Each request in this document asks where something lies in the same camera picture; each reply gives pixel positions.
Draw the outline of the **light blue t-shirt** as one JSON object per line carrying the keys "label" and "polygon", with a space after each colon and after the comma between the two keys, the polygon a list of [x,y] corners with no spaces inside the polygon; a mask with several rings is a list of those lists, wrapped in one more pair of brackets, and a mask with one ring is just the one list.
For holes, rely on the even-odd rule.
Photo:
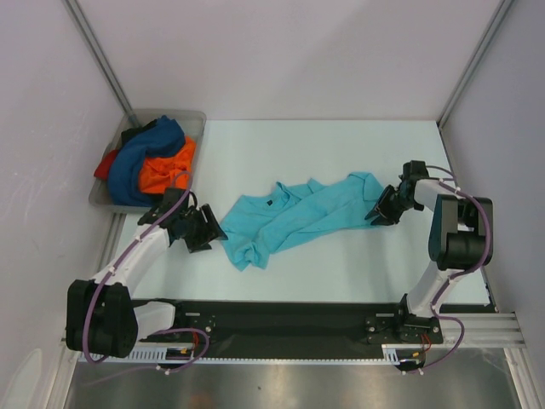
{"label": "light blue t-shirt", "polygon": [[264,269],[273,254],[339,230],[370,228],[365,216],[382,191],[368,172],[353,172],[330,185],[278,181],[267,196],[239,197],[221,221],[227,235],[223,248],[237,270]]}

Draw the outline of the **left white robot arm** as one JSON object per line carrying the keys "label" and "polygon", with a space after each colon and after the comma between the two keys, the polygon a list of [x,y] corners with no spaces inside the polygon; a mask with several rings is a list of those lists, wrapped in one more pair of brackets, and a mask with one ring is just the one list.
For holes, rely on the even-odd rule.
{"label": "left white robot arm", "polygon": [[160,202],[137,222],[122,253],[91,279],[77,279],[67,292],[66,345],[90,363],[125,358],[141,339],[165,335],[183,338],[188,320],[170,302],[133,303],[136,287],[177,240],[189,252],[206,251],[227,235],[208,204],[198,204],[189,190],[170,187]]}

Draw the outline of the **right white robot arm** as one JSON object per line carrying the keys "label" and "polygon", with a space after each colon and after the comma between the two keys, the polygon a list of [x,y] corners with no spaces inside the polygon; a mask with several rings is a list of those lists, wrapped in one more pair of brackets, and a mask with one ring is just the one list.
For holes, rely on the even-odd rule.
{"label": "right white robot arm", "polygon": [[400,184],[387,186],[365,217],[373,226],[392,226],[407,210],[433,213],[427,242],[430,263],[391,315],[366,319],[370,344],[442,343],[443,302],[455,285],[492,258],[492,201],[464,193],[452,181],[431,177],[429,169],[423,161],[404,164]]}

